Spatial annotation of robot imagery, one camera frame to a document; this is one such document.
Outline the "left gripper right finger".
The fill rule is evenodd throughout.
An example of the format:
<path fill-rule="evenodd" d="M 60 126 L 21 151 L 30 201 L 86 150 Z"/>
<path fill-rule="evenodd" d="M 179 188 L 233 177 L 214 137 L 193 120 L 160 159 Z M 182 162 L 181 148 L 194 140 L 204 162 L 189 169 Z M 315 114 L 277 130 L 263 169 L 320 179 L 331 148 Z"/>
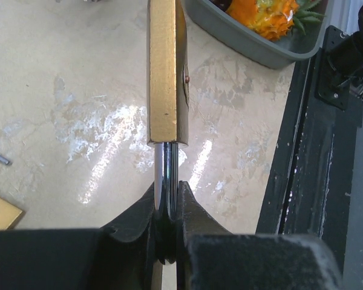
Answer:
<path fill-rule="evenodd" d="M 232 234 L 195 199 L 177 196 L 177 289 L 343 289 L 327 245 L 309 235 Z"/>

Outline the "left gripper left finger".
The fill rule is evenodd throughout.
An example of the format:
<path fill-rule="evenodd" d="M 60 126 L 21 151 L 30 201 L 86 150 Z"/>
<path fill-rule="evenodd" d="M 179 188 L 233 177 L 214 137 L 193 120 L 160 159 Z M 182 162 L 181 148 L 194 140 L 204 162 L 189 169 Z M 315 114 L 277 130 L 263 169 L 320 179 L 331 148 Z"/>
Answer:
<path fill-rule="evenodd" d="M 0 231 L 0 289 L 157 289 L 154 188 L 101 228 Z"/>

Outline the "large brass padlock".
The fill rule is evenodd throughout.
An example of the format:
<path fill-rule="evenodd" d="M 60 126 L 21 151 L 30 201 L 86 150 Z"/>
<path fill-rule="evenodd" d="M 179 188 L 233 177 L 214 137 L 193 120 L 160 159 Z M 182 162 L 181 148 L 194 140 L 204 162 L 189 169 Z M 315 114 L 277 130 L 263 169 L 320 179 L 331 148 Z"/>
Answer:
<path fill-rule="evenodd" d="M 180 1 L 148 1 L 147 143 L 154 148 L 156 254 L 176 256 L 178 150 L 189 140 L 189 71 L 186 20 Z"/>

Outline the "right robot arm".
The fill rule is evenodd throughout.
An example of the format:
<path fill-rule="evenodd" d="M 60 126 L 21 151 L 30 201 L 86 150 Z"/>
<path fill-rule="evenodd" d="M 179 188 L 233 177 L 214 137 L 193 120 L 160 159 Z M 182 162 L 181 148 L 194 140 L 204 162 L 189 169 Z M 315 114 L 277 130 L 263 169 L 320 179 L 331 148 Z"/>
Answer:
<path fill-rule="evenodd" d="M 328 61 L 332 69 L 331 86 L 343 88 L 363 67 L 363 6 L 358 12 L 359 30 L 332 49 Z"/>

